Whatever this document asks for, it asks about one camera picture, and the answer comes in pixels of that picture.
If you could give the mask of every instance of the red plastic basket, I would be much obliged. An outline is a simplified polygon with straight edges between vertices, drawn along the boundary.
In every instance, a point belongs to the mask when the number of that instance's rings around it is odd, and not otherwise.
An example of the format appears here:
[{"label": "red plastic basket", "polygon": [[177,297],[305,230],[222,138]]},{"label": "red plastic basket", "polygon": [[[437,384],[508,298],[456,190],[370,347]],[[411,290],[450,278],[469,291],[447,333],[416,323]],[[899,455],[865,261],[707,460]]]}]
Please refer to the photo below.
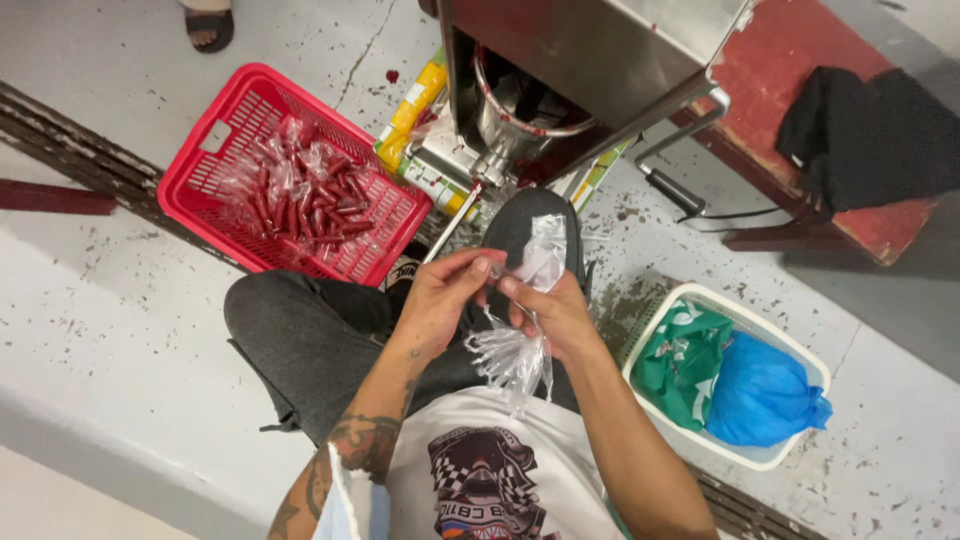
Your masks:
[{"label": "red plastic basket", "polygon": [[[326,142],[377,171],[362,175],[372,205],[358,217],[375,227],[365,244],[329,254],[326,262],[320,257],[298,259],[295,244],[256,237],[221,213],[223,172],[247,153],[255,138],[269,137],[287,113],[313,120]],[[211,134],[218,120],[221,124]],[[229,134],[223,137],[227,128]],[[271,67],[248,63],[233,74],[194,126],[160,181],[157,198],[167,214],[253,272],[285,268],[378,286],[433,203],[422,191],[391,182],[372,144],[371,135]],[[217,145],[213,152],[204,149]]]}]

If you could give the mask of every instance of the white t-shirt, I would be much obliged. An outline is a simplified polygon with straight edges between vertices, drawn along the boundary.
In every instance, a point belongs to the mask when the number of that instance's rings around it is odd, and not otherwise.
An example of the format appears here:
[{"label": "white t-shirt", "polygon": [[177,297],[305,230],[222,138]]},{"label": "white t-shirt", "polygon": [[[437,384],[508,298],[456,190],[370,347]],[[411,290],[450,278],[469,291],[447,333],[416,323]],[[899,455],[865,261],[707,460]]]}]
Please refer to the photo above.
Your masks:
[{"label": "white t-shirt", "polygon": [[385,485],[395,540],[623,538],[583,418],[537,398],[523,420],[485,387],[438,398],[403,423]]}]

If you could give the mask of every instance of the white plastic basket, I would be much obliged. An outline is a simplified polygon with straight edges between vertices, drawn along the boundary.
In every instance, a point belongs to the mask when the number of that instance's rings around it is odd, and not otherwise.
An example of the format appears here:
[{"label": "white plastic basket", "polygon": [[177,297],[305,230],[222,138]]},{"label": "white plastic basket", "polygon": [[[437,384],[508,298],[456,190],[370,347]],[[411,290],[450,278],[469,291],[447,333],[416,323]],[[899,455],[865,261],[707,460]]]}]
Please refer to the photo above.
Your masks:
[{"label": "white plastic basket", "polygon": [[[827,366],[824,365],[824,362],[820,361],[819,358],[811,354],[804,346],[794,341],[789,335],[783,333],[759,315],[696,283],[680,285],[668,294],[657,298],[647,307],[640,318],[637,319],[633,330],[630,332],[630,337],[627,339],[627,343],[624,344],[618,356],[618,361],[623,366],[623,378],[628,384],[631,384],[630,372],[634,368],[637,357],[640,356],[640,353],[643,351],[643,346],[646,345],[650,336],[653,335],[654,330],[657,329],[660,320],[666,315],[666,312],[679,299],[689,300],[698,306],[706,307],[730,317],[731,320],[733,320],[734,330],[744,331],[793,356],[806,370],[806,377],[810,385],[823,388],[824,395],[829,391],[830,373],[827,370]],[[681,428],[667,418],[656,405],[647,401],[642,393],[634,390],[634,396],[649,414],[661,419],[686,438],[709,448],[723,457],[750,467],[755,471],[769,471],[777,465],[780,465],[780,462],[789,454],[790,450],[793,449],[797,444],[797,440],[803,434],[803,432],[797,433],[770,448],[734,446],[717,439],[707,433],[706,430],[691,431]]]}]

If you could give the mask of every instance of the gray pants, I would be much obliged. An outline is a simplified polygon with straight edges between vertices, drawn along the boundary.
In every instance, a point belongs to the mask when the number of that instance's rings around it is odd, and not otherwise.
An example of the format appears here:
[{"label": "gray pants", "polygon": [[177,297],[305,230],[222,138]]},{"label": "gray pants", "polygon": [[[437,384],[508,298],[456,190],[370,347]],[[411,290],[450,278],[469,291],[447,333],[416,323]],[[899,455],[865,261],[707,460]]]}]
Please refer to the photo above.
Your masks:
[{"label": "gray pants", "polygon": [[[530,239],[531,218],[551,213],[566,216],[566,267],[586,288],[576,212],[552,191],[520,191],[491,221],[482,245],[506,251],[507,266],[517,267]],[[495,290],[488,291],[488,299],[492,313],[507,320],[509,301]],[[382,347],[369,336],[396,323],[386,294],[378,289],[286,270],[240,279],[227,293],[224,316],[233,345],[274,402],[280,425],[268,429],[301,428],[315,444],[337,423],[380,355]],[[490,327],[473,305],[464,309],[459,324],[462,336]],[[409,414],[445,394],[486,384],[470,365],[473,359],[455,338],[423,372]],[[579,413],[566,371],[556,359],[553,364],[553,402]],[[538,395],[545,395],[542,386]]]}]

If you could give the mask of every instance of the sausage stuffer machine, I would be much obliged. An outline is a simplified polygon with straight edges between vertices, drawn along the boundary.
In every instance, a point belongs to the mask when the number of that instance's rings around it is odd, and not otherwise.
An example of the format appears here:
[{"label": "sausage stuffer machine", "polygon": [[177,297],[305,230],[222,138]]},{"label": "sausage stuffer machine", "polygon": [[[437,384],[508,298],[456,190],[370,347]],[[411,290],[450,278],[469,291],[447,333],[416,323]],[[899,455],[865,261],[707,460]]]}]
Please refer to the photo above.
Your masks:
[{"label": "sausage stuffer machine", "polygon": [[472,185],[430,250],[435,257],[485,190],[503,198],[548,185],[708,97],[714,109],[652,145],[637,166],[673,199],[682,188],[643,165],[723,116],[730,99],[709,77],[750,0],[439,0],[447,69],[444,108],[462,147],[417,152]]}]

